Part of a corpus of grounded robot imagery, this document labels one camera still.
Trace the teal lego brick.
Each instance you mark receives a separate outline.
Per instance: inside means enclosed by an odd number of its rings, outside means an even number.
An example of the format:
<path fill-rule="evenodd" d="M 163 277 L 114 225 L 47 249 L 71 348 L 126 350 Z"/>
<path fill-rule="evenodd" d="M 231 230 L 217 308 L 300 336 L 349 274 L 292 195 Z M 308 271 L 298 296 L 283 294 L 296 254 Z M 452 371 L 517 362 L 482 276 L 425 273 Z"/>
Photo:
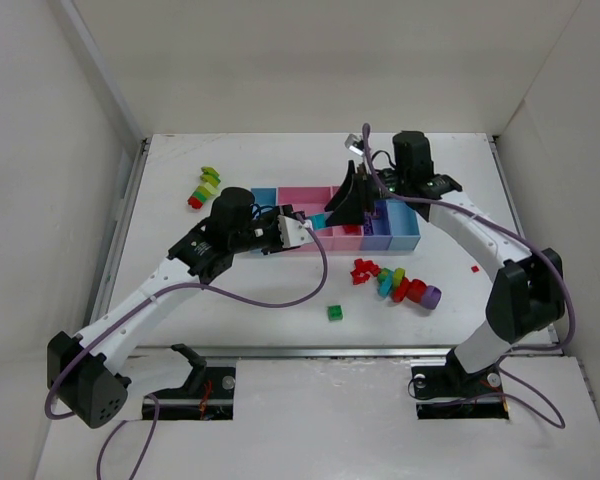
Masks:
<path fill-rule="evenodd" d="M 311 229 L 313 231 L 321 231 L 329 228 L 328 220 L 330 216 L 330 212 L 321 212 L 308 216 L 307 220 L 311 223 Z"/>

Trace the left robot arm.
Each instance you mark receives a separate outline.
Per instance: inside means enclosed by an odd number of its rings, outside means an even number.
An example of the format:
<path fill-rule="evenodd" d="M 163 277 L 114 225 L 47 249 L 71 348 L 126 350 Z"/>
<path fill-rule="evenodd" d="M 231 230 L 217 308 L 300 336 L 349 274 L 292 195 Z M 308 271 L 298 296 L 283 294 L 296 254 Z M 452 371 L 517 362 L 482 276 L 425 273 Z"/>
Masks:
<path fill-rule="evenodd" d="M 313 242 L 311 227 L 290 205 L 262 212 L 251 191 L 225 188 L 212 201 L 209 215 L 168 250 L 132 294 L 78 333 L 61 331 L 49 341 L 47 417 L 59 419 L 52 404 L 60 401 L 70 415 L 95 429 L 111 421 L 130 395 L 198 391 L 207 363 L 183 344 L 171 347 L 176 357 L 163 365 L 131 368 L 127 360 L 182 303 L 213 290 L 213 281 L 232 266 L 236 255 L 296 249 Z"/>

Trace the red lego plate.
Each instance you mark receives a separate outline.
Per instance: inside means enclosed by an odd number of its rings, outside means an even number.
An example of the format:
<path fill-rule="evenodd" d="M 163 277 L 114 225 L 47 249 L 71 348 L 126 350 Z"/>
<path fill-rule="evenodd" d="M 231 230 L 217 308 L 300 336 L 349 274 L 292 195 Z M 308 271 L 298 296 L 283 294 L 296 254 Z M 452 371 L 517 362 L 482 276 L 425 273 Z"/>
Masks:
<path fill-rule="evenodd" d="M 360 235 L 361 228 L 358 225 L 344 225 L 343 231 L 347 235 Z"/>

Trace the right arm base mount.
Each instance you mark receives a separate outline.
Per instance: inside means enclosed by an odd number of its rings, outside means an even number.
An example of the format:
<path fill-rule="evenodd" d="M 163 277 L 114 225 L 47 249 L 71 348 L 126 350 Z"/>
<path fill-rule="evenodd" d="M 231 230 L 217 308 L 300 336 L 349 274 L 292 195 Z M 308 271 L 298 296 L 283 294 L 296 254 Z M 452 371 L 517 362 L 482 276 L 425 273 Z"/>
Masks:
<path fill-rule="evenodd" d="M 502 380 L 494 367 L 456 377 L 443 365 L 414 365 L 408 392 L 419 420 L 508 420 Z"/>

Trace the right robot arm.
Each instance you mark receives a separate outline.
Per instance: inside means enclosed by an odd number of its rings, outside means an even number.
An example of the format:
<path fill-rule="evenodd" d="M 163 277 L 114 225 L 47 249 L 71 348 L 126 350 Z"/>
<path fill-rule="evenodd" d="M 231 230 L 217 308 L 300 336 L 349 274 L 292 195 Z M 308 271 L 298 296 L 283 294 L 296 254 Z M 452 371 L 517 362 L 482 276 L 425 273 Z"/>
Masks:
<path fill-rule="evenodd" d="M 424 133 L 395 134 L 393 160 L 379 170 L 373 165 L 369 132 L 365 125 L 361 135 L 350 135 L 345 142 L 363 161 L 349 163 L 325 207 L 326 224 L 361 225 L 376 201 L 400 200 L 455 240 L 488 275 L 492 290 L 483 323 L 449 351 L 443 367 L 425 376 L 427 387 L 438 387 L 439 396 L 461 396 L 520 340 L 564 315 L 569 303 L 562 260 L 554 250 L 540 251 L 489 220 L 456 180 L 437 173 Z"/>

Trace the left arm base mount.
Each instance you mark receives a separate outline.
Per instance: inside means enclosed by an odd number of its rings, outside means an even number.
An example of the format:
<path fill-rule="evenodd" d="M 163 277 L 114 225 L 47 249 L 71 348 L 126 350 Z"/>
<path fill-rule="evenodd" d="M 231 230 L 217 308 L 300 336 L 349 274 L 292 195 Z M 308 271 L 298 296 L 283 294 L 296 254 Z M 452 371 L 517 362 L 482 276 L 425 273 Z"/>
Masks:
<path fill-rule="evenodd" d="M 208 360 L 185 344 L 152 359 L 140 380 L 141 418 L 226 421 L 233 418 L 236 364 Z"/>

